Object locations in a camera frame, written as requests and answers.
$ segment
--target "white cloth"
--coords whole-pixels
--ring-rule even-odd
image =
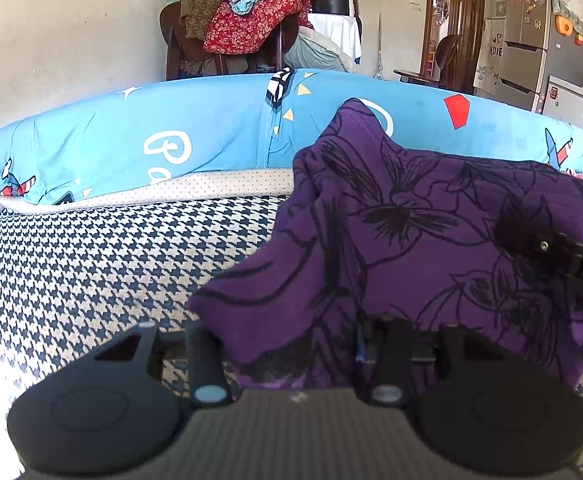
[[[504,18],[486,18],[474,86],[493,95],[503,58]]]
[[[347,56],[358,59],[363,55],[361,36],[355,17],[314,12],[310,12],[307,17],[316,32],[332,40]]]

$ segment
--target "wooden door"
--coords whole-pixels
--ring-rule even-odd
[[[474,80],[474,71],[471,70],[471,42],[474,0],[451,0],[449,3],[449,29],[447,34],[460,34],[458,54],[456,59],[456,73],[454,81],[457,89],[467,92],[468,82]]]

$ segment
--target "poster on wall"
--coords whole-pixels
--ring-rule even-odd
[[[474,86],[480,90],[479,95],[489,97],[494,94],[494,86],[498,81],[500,61],[503,57],[503,38],[505,36],[505,20],[502,18],[485,19],[483,41],[478,56],[478,66]]]

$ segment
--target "doorway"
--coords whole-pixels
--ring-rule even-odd
[[[482,38],[485,0],[427,0],[420,77],[440,79],[436,49],[446,36],[458,34],[453,90],[471,94]]]

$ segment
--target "houndstooth blanket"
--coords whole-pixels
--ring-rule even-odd
[[[285,198],[1,213],[0,480],[22,469],[5,430],[15,397],[137,322],[184,327],[189,295],[267,240]],[[187,393],[177,364],[165,381]]]

